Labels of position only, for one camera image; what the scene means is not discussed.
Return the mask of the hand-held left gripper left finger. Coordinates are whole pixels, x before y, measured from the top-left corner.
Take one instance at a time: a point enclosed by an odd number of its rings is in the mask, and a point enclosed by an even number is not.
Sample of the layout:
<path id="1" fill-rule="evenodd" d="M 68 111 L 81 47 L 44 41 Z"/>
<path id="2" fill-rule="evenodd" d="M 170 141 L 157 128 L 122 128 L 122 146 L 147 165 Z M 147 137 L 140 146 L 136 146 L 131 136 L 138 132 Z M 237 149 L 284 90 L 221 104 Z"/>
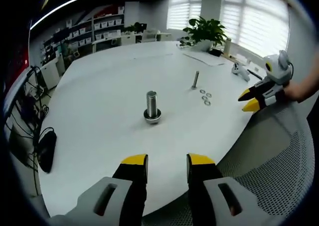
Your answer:
<path id="1" fill-rule="evenodd" d="M 82 193 L 51 226 L 140 226 L 147 199 L 148 155 L 122 160 L 112 177 L 104 177 Z"/>

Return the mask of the person's right hand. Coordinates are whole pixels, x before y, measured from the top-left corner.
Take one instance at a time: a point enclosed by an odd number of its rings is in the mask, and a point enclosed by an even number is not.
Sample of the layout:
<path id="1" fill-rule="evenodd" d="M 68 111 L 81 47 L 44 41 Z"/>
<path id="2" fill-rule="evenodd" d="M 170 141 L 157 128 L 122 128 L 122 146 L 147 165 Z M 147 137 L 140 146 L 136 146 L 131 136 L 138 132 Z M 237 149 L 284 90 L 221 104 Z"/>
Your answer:
<path id="1" fill-rule="evenodd" d="M 303 91 L 299 84 L 289 82 L 284 87 L 285 96 L 292 101 L 301 103 L 303 101 Z"/>

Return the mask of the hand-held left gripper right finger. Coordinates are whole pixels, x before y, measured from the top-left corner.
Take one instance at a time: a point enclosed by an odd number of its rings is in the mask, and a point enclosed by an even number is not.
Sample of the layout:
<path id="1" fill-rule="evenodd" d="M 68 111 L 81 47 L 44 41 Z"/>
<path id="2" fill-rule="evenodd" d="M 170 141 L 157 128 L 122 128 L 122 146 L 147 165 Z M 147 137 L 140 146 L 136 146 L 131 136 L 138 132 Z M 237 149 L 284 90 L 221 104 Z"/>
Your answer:
<path id="1" fill-rule="evenodd" d="M 257 197 L 232 177 L 224 177 L 205 155 L 188 153 L 188 201 L 195 226 L 279 226 Z"/>

